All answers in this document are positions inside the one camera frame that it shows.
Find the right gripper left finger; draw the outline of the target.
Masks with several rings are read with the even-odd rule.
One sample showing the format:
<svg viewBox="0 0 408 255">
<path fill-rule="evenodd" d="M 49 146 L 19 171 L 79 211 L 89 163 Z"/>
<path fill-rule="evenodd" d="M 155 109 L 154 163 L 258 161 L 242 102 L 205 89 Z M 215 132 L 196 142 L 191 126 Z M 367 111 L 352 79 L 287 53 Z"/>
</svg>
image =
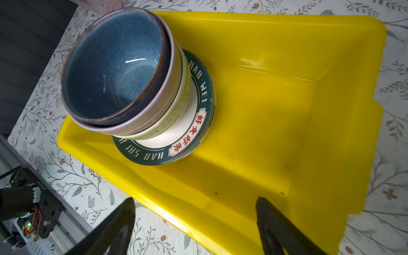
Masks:
<svg viewBox="0 0 408 255">
<path fill-rule="evenodd" d="M 135 225 L 135 201 L 127 198 L 68 255 L 126 255 Z"/>
</svg>

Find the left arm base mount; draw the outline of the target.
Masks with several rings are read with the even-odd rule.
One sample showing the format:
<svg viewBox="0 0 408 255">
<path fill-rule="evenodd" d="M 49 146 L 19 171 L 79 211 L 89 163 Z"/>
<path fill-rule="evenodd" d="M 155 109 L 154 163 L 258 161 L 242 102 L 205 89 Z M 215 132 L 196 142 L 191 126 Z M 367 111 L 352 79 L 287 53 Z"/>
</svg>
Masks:
<svg viewBox="0 0 408 255">
<path fill-rule="evenodd" d="M 1 221 L 27 218 L 39 237 L 49 237 L 64 209 L 62 203 L 28 168 L 18 166 L 1 178 L 8 176 L 10 187 L 1 189 Z"/>
</svg>

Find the yellow plastic bin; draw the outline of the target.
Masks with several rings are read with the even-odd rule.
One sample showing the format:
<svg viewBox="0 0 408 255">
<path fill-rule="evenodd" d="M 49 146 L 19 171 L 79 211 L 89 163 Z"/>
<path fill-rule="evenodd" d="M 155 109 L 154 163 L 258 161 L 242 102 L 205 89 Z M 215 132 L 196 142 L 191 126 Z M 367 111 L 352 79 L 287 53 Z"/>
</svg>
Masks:
<svg viewBox="0 0 408 255">
<path fill-rule="evenodd" d="M 189 156 L 140 166 L 66 118 L 58 146 L 216 254 L 262 254 L 268 199 L 335 254 L 363 210 L 382 109 L 386 28 L 367 16 L 159 15 L 215 85 L 215 119 Z"/>
</svg>

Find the pink plastic cup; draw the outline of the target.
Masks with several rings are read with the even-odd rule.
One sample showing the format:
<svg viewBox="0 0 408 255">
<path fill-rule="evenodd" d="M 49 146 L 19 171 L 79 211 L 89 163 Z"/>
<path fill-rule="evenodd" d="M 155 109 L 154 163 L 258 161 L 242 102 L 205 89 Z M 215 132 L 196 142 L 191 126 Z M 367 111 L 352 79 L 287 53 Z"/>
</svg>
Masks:
<svg viewBox="0 0 408 255">
<path fill-rule="evenodd" d="M 71 0 L 71 2 L 100 16 L 124 8 L 122 0 Z"/>
</svg>

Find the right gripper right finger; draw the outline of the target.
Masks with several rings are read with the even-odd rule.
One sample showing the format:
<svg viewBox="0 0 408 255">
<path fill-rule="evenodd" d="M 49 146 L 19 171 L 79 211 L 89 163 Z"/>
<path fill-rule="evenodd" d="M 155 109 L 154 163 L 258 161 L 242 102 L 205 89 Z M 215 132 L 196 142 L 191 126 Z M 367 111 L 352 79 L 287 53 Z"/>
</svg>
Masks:
<svg viewBox="0 0 408 255">
<path fill-rule="evenodd" d="M 266 255 L 324 255 L 325 252 L 308 239 L 266 198 L 256 202 L 257 225 Z"/>
</svg>

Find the dark green rimmed plate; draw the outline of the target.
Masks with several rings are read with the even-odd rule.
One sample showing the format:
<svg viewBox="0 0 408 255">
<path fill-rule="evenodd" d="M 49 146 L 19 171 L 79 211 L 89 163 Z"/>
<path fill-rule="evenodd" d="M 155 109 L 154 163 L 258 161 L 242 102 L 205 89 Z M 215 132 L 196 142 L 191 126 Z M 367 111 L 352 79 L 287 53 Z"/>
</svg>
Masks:
<svg viewBox="0 0 408 255">
<path fill-rule="evenodd" d="M 179 160 L 194 151 L 213 123 L 216 109 L 214 83 L 203 62 L 183 50 L 192 77 L 188 106 L 181 118 L 161 135 L 147 140 L 130 140 L 113 136 L 117 149 L 130 161 L 157 166 Z"/>
</svg>

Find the light green bowl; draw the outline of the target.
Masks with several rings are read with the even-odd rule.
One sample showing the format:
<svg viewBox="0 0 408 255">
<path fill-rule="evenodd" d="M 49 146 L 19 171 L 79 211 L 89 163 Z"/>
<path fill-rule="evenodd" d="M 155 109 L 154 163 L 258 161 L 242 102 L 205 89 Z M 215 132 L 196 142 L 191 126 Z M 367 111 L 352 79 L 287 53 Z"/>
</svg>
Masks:
<svg viewBox="0 0 408 255">
<path fill-rule="evenodd" d="M 147 140 L 154 137 L 157 137 L 171 128 L 184 114 L 188 102 L 190 100 L 190 92 L 193 85 L 190 71 L 188 70 L 188 60 L 183 52 L 181 46 L 176 43 L 181 55 L 182 61 L 182 76 L 178 92 L 174 98 L 169 109 L 165 114 L 152 126 L 149 128 L 131 134 L 131 135 L 114 135 L 114 137 L 120 139 L 129 139 L 129 140 Z"/>
</svg>

